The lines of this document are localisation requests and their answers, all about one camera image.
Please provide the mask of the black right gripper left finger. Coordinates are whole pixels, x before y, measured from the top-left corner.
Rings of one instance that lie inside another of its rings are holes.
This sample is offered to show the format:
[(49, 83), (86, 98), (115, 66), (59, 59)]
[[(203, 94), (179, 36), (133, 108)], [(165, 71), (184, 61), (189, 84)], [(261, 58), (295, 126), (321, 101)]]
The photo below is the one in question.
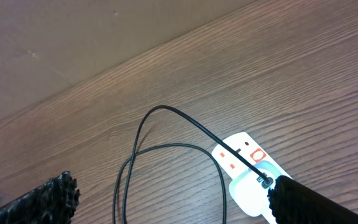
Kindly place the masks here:
[(0, 193), (0, 224), (70, 224), (79, 196), (69, 171), (10, 202)]

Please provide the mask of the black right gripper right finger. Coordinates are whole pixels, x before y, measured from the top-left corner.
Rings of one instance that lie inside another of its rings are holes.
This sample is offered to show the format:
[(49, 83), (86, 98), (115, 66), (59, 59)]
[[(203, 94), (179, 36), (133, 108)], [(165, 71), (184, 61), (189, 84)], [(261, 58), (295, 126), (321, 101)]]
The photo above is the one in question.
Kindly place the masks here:
[(278, 224), (358, 224), (358, 214), (284, 175), (268, 200)]

